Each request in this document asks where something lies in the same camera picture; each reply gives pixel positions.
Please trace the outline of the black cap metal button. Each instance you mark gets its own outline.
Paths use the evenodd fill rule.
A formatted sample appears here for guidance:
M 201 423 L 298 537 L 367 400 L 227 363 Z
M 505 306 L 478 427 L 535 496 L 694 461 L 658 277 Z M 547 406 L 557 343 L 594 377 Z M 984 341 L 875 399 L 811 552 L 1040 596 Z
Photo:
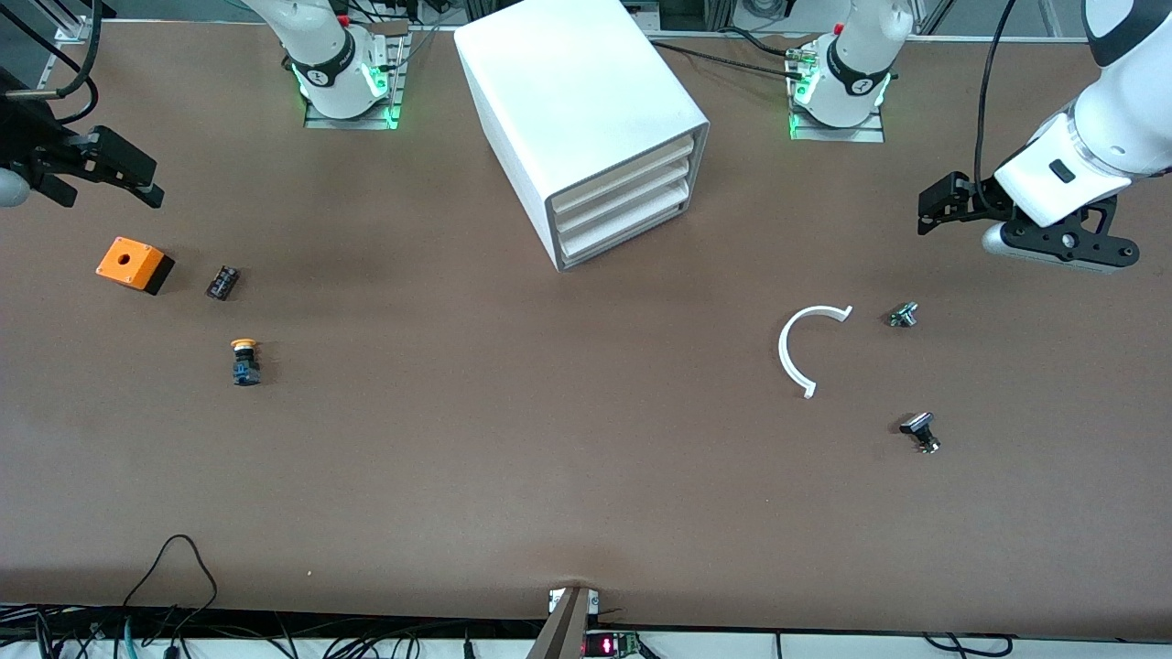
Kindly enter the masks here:
M 911 416 L 897 427 L 902 435 L 917 440 L 917 447 L 921 454 L 934 454 L 940 449 L 940 439 L 932 432 L 932 423 L 935 416 L 931 412 L 924 412 Z

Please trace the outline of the orange box with black base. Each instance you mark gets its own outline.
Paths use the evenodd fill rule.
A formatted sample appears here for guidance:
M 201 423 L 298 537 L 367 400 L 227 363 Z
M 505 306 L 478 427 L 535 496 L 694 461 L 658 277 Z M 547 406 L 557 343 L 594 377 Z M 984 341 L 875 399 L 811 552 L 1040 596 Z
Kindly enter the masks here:
M 158 247 L 120 236 L 105 250 L 95 274 L 122 287 L 158 295 L 173 267 L 173 258 Z

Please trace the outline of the circuit board with red display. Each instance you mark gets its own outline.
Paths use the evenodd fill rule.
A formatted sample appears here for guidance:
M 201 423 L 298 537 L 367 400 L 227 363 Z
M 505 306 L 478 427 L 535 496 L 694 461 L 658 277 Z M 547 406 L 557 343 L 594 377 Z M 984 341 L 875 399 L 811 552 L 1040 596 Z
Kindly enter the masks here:
M 636 632 L 587 632 L 582 634 L 582 659 L 627 659 L 641 655 L 642 643 Z

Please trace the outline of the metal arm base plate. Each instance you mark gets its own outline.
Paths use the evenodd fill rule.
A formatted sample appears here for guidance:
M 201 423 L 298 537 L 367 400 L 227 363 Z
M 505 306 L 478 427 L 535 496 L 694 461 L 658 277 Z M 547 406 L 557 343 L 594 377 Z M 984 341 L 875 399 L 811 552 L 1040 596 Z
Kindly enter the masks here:
M 335 80 L 335 88 L 347 91 L 341 103 L 327 100 L 328 109 L 343 109 L 345 117 L 323 113 L 298 79 L 304 100 L 304 125 L 340 130 L 395 130 L 406 101 L 407 59 L 413 54 L 413 35 L 384 35 L 368 29 L 355 39 L 353 62 Z
M 883 143 L 884 89 L 891 72 L 880 79 L 847 79 L 831 72 L 832 34 L 805 43 L 800 61 L 789 62 L 788 72 L 798 79 L 788 81 L 788 134 L 792 140 Z

